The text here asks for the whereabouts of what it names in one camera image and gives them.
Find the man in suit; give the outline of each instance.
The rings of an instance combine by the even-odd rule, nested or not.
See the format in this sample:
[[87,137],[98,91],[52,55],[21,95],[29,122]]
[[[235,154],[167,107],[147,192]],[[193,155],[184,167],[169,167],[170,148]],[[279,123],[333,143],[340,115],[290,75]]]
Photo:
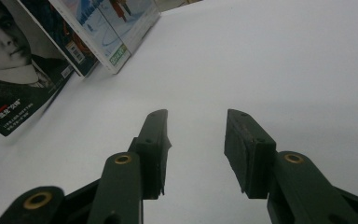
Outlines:
[[0,2],[0,112],[20,102],[31,105],[29,113],[34,113],[71,71],[66,61],[33,55],[26,36]]

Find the black plastic arm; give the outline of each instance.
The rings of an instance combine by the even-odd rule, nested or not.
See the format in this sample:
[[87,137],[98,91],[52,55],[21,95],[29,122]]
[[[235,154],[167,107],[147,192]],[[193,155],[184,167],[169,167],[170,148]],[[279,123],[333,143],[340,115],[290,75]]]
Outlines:
[[128,152],[107,159],[101,179],[64,196],[57,187],[31,189],[0,217],[0,224],[142,224],[143,200],[164,192],[168,111],[149,114]]
[[358,223],[358,197],[333,187],[304,155],[276,152],[248,114],[228,110],[225,154],[248,198],[268,196],[273,224]]

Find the man's eye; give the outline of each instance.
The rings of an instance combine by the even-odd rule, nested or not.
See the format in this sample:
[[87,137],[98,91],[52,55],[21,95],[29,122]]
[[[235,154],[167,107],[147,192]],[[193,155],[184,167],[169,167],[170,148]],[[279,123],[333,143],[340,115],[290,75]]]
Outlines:
[[2,23],[2,27],[4,28],[10,28],[14,25],[14,21],[5,21]]

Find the book cover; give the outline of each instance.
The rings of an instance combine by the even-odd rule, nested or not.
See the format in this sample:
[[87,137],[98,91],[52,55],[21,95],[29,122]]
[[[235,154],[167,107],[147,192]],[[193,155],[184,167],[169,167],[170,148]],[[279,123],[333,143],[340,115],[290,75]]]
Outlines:
[[0,1],[0,133],[12,133],[74,69],[17,1]]
[[103,16],[102,0],[49,0],[112,74],[131,56],[127,46]]
[[98,6],[133,54],[160,14],[153,0],[103,0]]
[[48,0],[18,0],[56,44],[77,73],[86,77],[98,64],[97,58]]

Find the magazine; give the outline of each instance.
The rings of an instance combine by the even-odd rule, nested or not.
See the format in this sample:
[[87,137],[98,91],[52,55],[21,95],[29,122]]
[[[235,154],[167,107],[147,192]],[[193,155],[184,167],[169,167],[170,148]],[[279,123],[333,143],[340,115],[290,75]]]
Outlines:
[[98,64],[89,47],[72,30],[48,0],[18,0],[31,17],[40,24],[77,73],[86,77]]
[[103,0],[98,6],[107,21],[133,54],[159,18],[153,0]]
[[0,1],[0,133],[8,136],[74,71],[17,1]]
[[49,0],[109,72],[117,74],[131,54],[98,9],[103,0]]

